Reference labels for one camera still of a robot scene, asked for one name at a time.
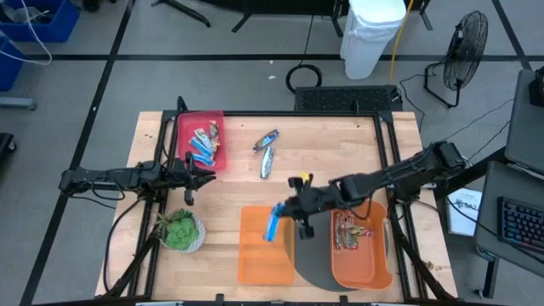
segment orange tray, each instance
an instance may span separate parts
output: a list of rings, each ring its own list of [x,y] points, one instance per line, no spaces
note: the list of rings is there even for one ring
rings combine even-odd
[[[368,201],[354,211],[365,216]],[[332,274],[338,284],[354,289],[387,289],[393,282],[393,276],[388,272],[387,255],[385,252],[385,237],[383,220],[387,211],[380,203],[373,201],[371,215],[366,220],[354,218],[355,225],[373,229],[372,236],[361,236],[359,247],[355,250],[337,250],[334,245],[334,225],[337,213],[331,214],[331,264]]]
[[[243,207],[238,281],[245,285],[289,286],[295,281],[295,224],[281,218],[274,242],[264,239],[273,207]]]

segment blue bin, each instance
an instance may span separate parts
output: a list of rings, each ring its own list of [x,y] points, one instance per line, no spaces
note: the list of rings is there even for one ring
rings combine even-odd
[[[5,3],[13,9],[23,7],[20,0],[6,0]],[[36,7],[55,12],[53,20],[46,25],[32,24],[36,35],[44,43],[63,43],[70,37],[71,31],[79,18],[79,11],[70,0],[25,0],[26,7]],[[35,42],[28,24],[0,23],[0,31],[15,42]]]
[[[25,59],[25,56],[9,42],[7,37],[0,37],[0,50],[20,59]],[[0,91],[8,91],[14,86],[22,65],[22,61],[0,54]]]

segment potted plant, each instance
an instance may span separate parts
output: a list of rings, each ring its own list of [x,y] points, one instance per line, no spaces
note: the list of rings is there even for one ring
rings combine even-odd
[[[158,215],[158,234],[163,246],[181,253],[192,253],[204,243],[206,228],[192,212],[179,209],[166,216]]]

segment black fan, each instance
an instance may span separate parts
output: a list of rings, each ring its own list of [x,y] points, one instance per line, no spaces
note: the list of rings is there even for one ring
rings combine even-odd
[[[448,108],[459,105],[461,88],[472,80],[479,62],[482,60],[485,43],[487,42],[487,17],[479,11],[466,14],[458,25],[451,38],[448,53],[439,63],[428,65],[425,68],[425,83],[423,87]],[[428,71],[437,65],[444,64],[444,85],[457,91],[454,105],[446,102],[428,88]]]

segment wooden tabletop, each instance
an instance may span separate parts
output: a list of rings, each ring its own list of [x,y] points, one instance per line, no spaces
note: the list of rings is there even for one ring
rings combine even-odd
[[[129,167],[153,159],[161,117],[161,112],[139,114],[127,163]],[[422,149],[413,113],[394,113],[394,126],[402,159]],[[207,227],[205,243],[193,254],[180,254],[161,247],[153,289],[154,299],[210,301],[215,299],[217,293],[223,293],[227,301],[280,299],[293,302],[337,302],[341,294],[347,295],[351,302],[402,301],[394,251],[388,253],[388,270],[394,276],[394,282],[383,291],[329,292],[312,286],[299,274],[294,286],[243,286],[237,280],[241,209],[244,206],[273,206],[292,196],[293,190],[287,185],[287,178],[299,176],[302,171],[313,173],[313,185],[319,186],[327,184],[329,179],[346,174],[379,170],[381,164],[372,118],[226,116],[224,128],[226,141],[223,141],[228,167],[218,173],[217,180],[194,193],[195,205],[190,208]],[[254,154],[252,147],[257,139],[274,128],[280,130],[280,137],[274,143],[274,164],[269,178],[262,180],[259,177],[262,154]],[[393,157],[385,124],[382,130],[391,164]],[[120,201],[116,218],[134,200],[135,195],[127,195],[127,199]],[[387,206],[383,190],[376,192],[373,200]],[[422,191],[422,201],[435,205],[432,192],[427,190]],[[184,190],[170,191],[167,213],[181,207],[187,208],[184,204]],[[108,269],[110,286],[133,258],[143,209],[144,204],[135,207],[121,220],[112,236]],[[438,214],[422,205],[412,205],[411,210],[423,261],[432,263],[433,275],[446,291],[456,296]],[[385,225],[391,233],[387,219]],[[394,250],[393,239],[389,241],[389,250]],[[417,296],[415,276],[408,257],[406,265],[412,296]],[[146,260],[141,267],[140,293],[144,290],[148,266]],[[97,294],[103,292],[102,281],[99,281]]]

